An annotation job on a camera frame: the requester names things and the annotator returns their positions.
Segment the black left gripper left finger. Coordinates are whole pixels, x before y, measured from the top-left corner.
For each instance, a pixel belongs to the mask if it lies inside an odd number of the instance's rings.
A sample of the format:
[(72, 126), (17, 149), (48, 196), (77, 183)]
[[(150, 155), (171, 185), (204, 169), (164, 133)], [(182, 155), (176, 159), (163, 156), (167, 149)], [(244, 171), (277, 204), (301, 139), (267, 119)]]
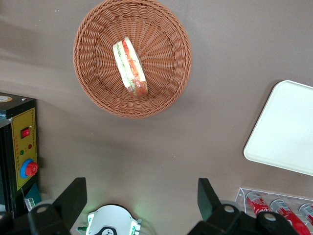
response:
[(40, 204), (14, 218), (0, 213), (2, 235), (69, 235), (70, 229), (87, 203), (86, 178), (78, 177), (51, 204)]

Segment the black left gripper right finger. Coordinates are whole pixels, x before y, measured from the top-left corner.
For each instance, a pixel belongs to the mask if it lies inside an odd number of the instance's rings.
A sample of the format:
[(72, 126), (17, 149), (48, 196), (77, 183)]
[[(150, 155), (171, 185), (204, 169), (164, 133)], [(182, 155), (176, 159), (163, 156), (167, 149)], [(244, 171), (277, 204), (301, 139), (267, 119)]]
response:
[(190, 235), (296, 235), (298, 232), (281, 215), (261, 212), (253, 218), (232, 204), (220, 202), (207, 178), (198, 179), (198, 207), (202, 221)]

